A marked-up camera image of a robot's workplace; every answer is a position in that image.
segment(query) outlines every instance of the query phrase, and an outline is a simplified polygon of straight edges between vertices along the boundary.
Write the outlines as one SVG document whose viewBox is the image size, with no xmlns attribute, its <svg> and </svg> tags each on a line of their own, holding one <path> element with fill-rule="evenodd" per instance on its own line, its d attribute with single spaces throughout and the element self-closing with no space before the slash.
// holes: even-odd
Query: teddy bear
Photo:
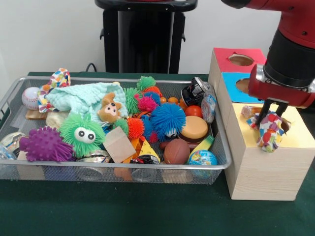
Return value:
<svg viewBox="0 0 315 236">
<path fill-rule="evenodd" d="M 114 123 L 121 118 L 119 109 L 122 107 L 121 103 L 114 102 L 115 94 L 110 92 L 105 95 L 102 100 L 102 108 L 97 112 L 99 118 L 103 122 Z"/>
</svg>

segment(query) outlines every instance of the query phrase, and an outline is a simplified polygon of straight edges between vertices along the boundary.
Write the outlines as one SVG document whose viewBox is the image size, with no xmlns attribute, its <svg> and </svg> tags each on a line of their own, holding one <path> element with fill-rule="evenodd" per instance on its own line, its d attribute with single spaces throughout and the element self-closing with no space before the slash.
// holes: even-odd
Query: sorting box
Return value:
<svg viewBox="0 0 315 236">
<path fill-rule="evenodd" d="M 245 105 L 262 103 L 237 88 L 249 78 L 255 63 L 264 64 L 258 49 L 217 49 L 212 54 L 209 83 L 213 85 L 226 130 L 232 164 L 225 170 L 232 199 L 294 200 L 315 155 L 315 140 L 296 108 L 288 107 L 283 117 L 292 122 L 281 146 L 273 153 L 257 147 L 258 131 L 241 116 Z"/>
</svg>

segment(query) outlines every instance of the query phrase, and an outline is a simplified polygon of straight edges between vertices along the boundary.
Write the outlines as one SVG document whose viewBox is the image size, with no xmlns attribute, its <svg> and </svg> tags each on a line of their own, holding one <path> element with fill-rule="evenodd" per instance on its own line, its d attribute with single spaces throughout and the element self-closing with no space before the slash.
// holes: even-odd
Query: metal basket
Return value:
<svg viewBox="0 0 315 236">
<path fill-rule="evenodd" d="M 28 76 L 15 81 L 10 87 L 0 102 L 0 139 L 17 131 L 28 134 L 31 129 L 46 125 L 44 120 L 25 119 L 27 109 L 21 97 L 26 88 L 39 87 L 48 80 L 49 77 Z M 127 79 L 71 78 L 72 85 L 113 81 L 120 82 L 125 88 L 135 87 L 137 82 Z M 181 89 L 189 83 L 157 81 L 157 86 L 165 97 L 180 98 Z M 0 160 L 0 179 L 213 184 L 220 172 L 231 164 L 230 149 L 218 107 L 211 131 L 215 141 L 210 151 L 218 160 L 216 166 Z M 163 160 L 163 152 L 158 144 L 152 147 Z"/>
</svg>

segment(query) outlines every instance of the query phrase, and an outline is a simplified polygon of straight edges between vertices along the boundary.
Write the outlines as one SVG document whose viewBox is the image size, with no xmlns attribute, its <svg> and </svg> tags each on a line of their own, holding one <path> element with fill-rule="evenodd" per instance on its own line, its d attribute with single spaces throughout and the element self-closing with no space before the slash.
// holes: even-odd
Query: light green blanket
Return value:
<svg viewBox="0 0 315 236">
<path fill-rule="evenodd" d="M 123 88 L 113 83 L 96 83 L 74 85 L 65 88 L 55 88 L 47 96 L 47 100 L 59 111 L 70 111 L 70 114 L 80 114 L 82 117 L 90 113 L 91 120 L 100 121 L 97 112 L 101 109 L 103 97 L 115 93 L 115 102 L 122 104 L 120 112 L 122 117 L 127 117 L 126 98 Z"/>
</svg>

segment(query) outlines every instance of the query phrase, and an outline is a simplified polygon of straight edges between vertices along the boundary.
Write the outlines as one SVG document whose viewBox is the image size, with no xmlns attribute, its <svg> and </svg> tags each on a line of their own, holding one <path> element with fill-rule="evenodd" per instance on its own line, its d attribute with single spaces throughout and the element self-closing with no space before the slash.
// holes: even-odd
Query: green fuzzy toy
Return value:
<svg viewBox="0 0 315 236">
<path fill-rule="evenodd" d="M 139 81 L 137 82 L 137 89 L 142 91 L 147 89 L 148 87 L 152 87 L 156 85 L 156 80 L 152 76 L 141 76 Z"/>
<path fill-rule="evenodd" d="M 134 98 L 136 94 L 139 95 L 139 98 L 142 98 L 141 92 L 136 88 L 124 88 L 125 97 L 126 97 L 126 107 L 128 114 L 139 113 L 138 101 Z"/>
<path fill-rule="evenodd" d="M 99 150 L 99 145 L 105 141 L 102 127 L 97 122 L 91 121 L 90 114 L 85 115 L 83 119 L 79 114 L 69 115 L 59 131 L 63 141 L 73 145 L 78 158 Z"/>
<path fill-rule="evenodd" d="M 113 124 L 113 128 L 117 128 L 120 127 L 124 133 L 128 136 L 129 133 L 129 127 L 127 124 L 127 121 L 125 119 L 118 119 L 114 124 Z"/>
</svg>

